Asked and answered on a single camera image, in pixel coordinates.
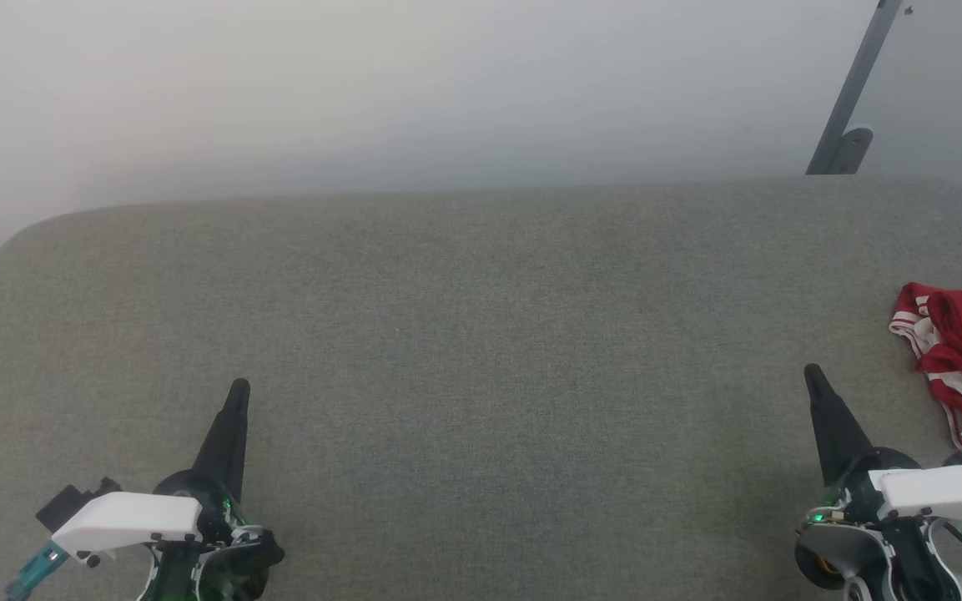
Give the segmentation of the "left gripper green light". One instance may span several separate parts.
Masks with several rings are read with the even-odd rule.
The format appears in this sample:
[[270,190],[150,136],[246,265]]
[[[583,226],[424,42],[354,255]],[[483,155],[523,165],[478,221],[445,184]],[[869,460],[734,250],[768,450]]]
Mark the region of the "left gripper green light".
[[284,559],[274,533],[241,510],[249,402],[250,381],[236,379],[194,469],[176,472],[155,488],[199,502],[197,533],[154,541],[156,600],[259,600],[271,567]]

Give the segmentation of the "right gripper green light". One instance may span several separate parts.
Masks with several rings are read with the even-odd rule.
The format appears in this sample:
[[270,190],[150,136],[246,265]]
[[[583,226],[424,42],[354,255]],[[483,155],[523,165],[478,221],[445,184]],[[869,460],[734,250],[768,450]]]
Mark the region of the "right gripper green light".
[[[919,464],[891,448],[873,452],[821,366],[806,365],[804,381],[823,485],[833,486],[828,501],[809,510],[801,522],[793,561],[806,581],[839,591],[844,600],[900,600],[905,585],[898,552],[910,552],[913,568],[919,566],[919,520],[898,514],[881,517],[884,495],[869,474],[916,469]],[[838,479],[842,467],[849,465]]]

